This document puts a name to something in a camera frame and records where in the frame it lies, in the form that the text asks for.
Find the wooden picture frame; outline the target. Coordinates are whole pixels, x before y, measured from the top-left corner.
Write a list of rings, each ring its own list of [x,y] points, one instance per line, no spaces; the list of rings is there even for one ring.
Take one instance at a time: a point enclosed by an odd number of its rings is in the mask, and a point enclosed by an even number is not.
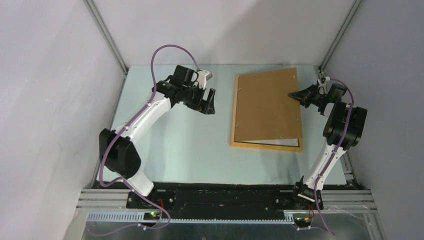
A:
[[[245,148],[245,149],[258,149],[258,150],[270,150],[270,151],[282,151],[282,152],[303,152],[303,139],[297,140],[298,147],[287,146],[287,145],[275,145],[275,144],[263,144],[263,143],[247,143],[247,142],[236,142],[235,141],[235,130],[236,130],[236,115],[237,115],[237,98],[238,98],[238,82],[240,75],[235,77],[235,88],[234,88],[234,99],[232,108],[232,123],[231,123],[231,135],[230,135],[230,146],[234,148]]]

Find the brown cardboard backing board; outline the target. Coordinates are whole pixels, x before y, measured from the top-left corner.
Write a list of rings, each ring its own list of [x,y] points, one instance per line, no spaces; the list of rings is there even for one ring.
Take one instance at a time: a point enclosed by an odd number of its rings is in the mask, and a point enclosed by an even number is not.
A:
[[[302,138],[301,106],[288,96],[297,91],[295,67],[240,75],[234,140]]]

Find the printed photo with white border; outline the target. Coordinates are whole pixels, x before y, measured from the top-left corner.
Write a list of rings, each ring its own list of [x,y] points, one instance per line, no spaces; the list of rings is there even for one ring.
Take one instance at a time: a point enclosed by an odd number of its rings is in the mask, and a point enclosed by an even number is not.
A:
[[[246,143],[251,144],[262,144],[262,145],[275,145],[275,146],[288,146],[288,147],[299,147],[298,138],[279,138],[279,139],[266,139],[266,140],[250,140]]]

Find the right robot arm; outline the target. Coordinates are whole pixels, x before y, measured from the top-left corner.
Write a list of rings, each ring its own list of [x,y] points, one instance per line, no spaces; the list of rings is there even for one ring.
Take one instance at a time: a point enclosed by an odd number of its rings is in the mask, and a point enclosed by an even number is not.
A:
[[[337,80],[331,85],[328,92],[323,86],[313,84],[310,87],[291,92],[288,96],[308,108],[317,106],[318,112],[327,117],[322,136],[324,144],[309,173],[302,176],[293,187],[291,204],[297,209],[304,209],[319,199],[319,193],[334,167],[351,147],[356,146],[363,134],[367,109],[354,106],[354,102],[342,101],[349,88]]]

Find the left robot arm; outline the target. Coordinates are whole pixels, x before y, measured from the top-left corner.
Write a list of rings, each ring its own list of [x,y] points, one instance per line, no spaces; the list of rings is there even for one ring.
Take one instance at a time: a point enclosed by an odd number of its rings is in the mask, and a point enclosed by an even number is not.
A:
[[[172,75],[153,85],[148,99],[128,120],[112,130],[103,129],[99,134],[99,180],[103,180],[103,170],[108,169],[117,174],[119,181],[140,194],[138,201],[145,208],[156,206],[158,194],[152,191],[154,183],[144,173],[136,144],[176,104],[183,103],[204,115],[215,114],[215,89],[211,88],[204,98],[207,82],[212,76],[209,70],[177,65]]]

